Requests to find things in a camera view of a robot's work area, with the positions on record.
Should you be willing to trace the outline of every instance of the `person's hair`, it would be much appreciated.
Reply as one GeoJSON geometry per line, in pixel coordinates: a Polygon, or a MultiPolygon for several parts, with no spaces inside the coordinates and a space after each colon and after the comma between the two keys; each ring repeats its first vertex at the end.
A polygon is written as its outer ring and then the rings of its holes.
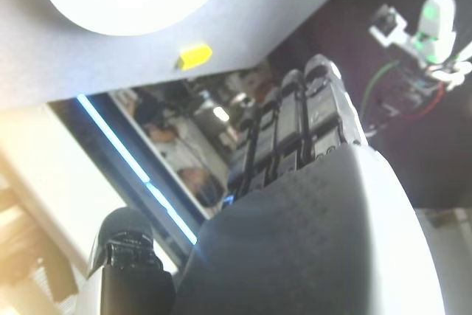
{"type": "Polygon", "coordinates": [[[195,197],[203,207],[214,207],[223,198],[224,192],[220,180],[215,175],[209,174],[195,197]]]}

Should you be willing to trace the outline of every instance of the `yellow block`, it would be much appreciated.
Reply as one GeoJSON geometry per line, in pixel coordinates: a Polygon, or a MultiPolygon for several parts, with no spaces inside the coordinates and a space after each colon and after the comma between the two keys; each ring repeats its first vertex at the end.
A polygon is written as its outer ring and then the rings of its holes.
{"type": "Polygon", "coordinates": [[[195,46],[181,52],[177,67],[180,70],[188,70],[206,63],[212,56],[212,49],[206,44],[195,46]]]}

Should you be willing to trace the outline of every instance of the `led light strip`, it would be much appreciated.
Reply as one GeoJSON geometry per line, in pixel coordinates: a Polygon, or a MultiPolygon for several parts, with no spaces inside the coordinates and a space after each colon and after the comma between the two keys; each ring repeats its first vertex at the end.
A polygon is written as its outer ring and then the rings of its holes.
{"type": "Polygon", "coordinates": [[[197,237],[184,222],[184,220],[177,214],[176,210],[172,207],[169,201],[164,197],[162,192],[153,185],[150,181],[150,177],[142,169],[141,165],[133,158],[128,149],[119,140],[117,135],[111,130],[110,126],[105,122],[102,116],[98,113],[97,109],[91,104],[89,99],[84,95],[80,94],[77,96],[77,100],[87,111],[88,115],[93,119],[98,128],[105,134],[110,143],[117,149],[120,156],[126,161],[128,166],[134,171],[138,178],[144,183],[147,190],[154,196],[154,198],[161,204],[167,211],[170,218],[176,223],[178,228],[187,236],[190,243],[195,245],[197,243],[197,237]]]}

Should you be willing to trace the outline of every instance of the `person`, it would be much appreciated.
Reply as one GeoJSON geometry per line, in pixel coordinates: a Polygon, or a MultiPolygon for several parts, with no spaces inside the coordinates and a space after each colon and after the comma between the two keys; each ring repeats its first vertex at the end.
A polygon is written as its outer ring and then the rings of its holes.
{"type": "Polygon", "coordinates": [[[215,207],[225,192],[209,170],[200,147],[189,135],[183,119],[165,118],[166,106],[143,89],[134,89],[125,107],[142,127],[167,163],[203,207],[215,207]]]}

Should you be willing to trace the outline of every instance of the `red cable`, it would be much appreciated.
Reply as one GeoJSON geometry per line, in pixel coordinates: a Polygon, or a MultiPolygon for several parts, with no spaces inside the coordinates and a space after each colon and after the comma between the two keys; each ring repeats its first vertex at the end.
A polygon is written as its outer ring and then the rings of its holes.
{"type": "Polygon", "coordinates": [[[421,118],[431,112],[431,110],[436,107],[439,101],[441,101],[441,98],[444,96],[444,83],[440,83],[436,97],[431,101],[431,103],[425,107],[424,110],[418,112],[417,114],[404,114],[402,115],[403,118],[406,118],[408,120],[417,120],[418,118],[421,118]]]}

